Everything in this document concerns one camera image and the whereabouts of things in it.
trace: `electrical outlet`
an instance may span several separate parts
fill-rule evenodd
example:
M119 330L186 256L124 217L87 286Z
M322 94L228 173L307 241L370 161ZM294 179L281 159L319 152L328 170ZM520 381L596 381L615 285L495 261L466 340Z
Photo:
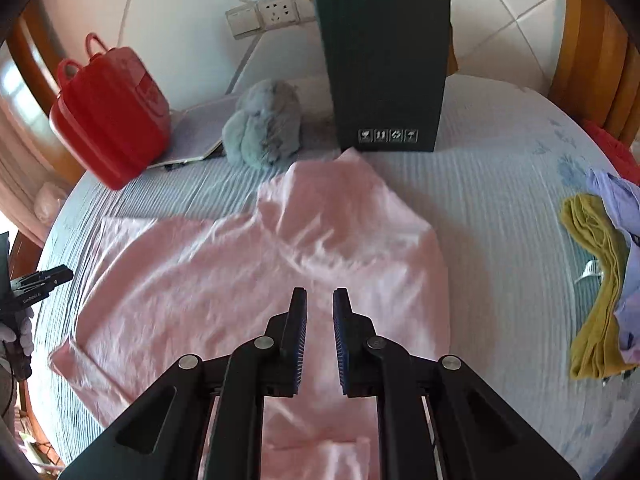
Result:
M299 20L293 0L260 0L258 11L266 30L285 27Z
M226 20L236 40L255 34L262 28L254 4L246 4L228 10Z

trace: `metal screw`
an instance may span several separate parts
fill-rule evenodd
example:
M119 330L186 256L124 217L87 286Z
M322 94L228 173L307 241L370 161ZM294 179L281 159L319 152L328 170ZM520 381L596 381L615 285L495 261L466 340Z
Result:
M374 350L380 350L386 346L386 341L383 337L375 335L369 338L369 340L367 341L367 346L369 348L373 348Z
M268 335L261 335L254 341L254 345L260 350L266 350L267 348L271 348L273 346L273 339L271 339Z
M198 364L198 358L193 354L183 355L178 361L178 366L183 370L191 370Z
M448 355L442 360L442 366L447 370L459 370L462 366L462 361L455 355Z

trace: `human hand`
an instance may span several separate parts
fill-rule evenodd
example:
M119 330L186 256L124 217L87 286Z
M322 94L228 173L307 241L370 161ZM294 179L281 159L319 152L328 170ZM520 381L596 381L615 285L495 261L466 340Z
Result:
M29 307L25 310L26 317L20 324L20 346L25 355L29 356L33 352L33 335L31 334L31 318L33 317L33 309ZM0 342L13 343L18 336L7 325L0 323ZM4 345L0 345L0 365L9 373L11 373L9 363L4 355Z

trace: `black box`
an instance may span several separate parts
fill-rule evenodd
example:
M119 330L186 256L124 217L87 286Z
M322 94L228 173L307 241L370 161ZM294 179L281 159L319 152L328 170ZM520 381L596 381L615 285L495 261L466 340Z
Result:
M343 150L432 152L450 0L316 0Z

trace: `fluffy gray pompom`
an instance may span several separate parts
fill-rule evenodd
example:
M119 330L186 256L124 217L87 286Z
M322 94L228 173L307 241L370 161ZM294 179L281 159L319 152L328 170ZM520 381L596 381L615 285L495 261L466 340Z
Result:
M284 81L266 79L249 88L222 129L231 164L269 168L300 148L300 102Z

